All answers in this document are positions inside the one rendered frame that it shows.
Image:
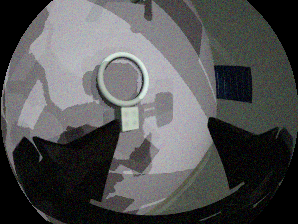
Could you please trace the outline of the grey metal ring with tab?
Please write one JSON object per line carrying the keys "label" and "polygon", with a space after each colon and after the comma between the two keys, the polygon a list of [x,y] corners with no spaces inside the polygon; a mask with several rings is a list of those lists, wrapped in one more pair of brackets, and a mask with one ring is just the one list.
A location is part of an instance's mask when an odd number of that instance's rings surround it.
{"label": "grey metal ring with tab", "polygon": [[[134,61],[134,63],[137,64],[137,67],[141,69],[142,76],[144,76],[144,87],[142,87],[140,95],[137,95],[134,97],[134,99],[124,101],[118,100],[116,97],[113,97],[112,93],[109,93],[108,89],[105,87],[104,71],[106,65],[108,65],[110,61],[117,59],[117,57],[125,57],[125,59]],[[121,131],[128,132],[134,131],[134,129],[140,129],[140,120],[138,120],[138,107],[132,107],[132,105],[140,103],[140,101],[144,99],[146,92],[148,92],[148,79],[148,69],[146,69],[144,63],[141,63],[141,60],[138,59],[138,57],[132,55],[132,53],[112,53],[112,55],[106,56],[104,61],[101,61],[97,72],[97,87],[100,89],[101,95],[105,97],[105,100],[108,100],[112,105],[118,105],[118,107],[114,107],[114,120],[120,121]]]}

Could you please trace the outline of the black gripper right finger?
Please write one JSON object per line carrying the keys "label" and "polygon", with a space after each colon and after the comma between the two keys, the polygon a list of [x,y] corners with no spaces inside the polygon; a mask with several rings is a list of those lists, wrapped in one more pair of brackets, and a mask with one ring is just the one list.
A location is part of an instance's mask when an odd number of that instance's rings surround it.
{"label": "black gripper right finger", "polygon": [[254,135],[242,128],[227,124],[217,117],[209,117],[208,128],[213,143],[216,144],[218,155],[221,157],[225,168],[229,188],[242,184],[247,173],[261,159],[267,145],[278,135],[279,127]]}

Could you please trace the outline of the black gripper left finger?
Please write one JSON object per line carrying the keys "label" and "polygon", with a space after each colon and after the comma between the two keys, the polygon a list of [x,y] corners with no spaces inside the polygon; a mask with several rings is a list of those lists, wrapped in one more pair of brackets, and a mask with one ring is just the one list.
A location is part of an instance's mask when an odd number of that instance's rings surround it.
{"label": "black gripper left finger", "polygon": [[90,198],[102,201],[120,132],[120,121],[113,120],[68,144],[51,143],[37,136],[32,140],[41,157],[63,169],[65,175]]}

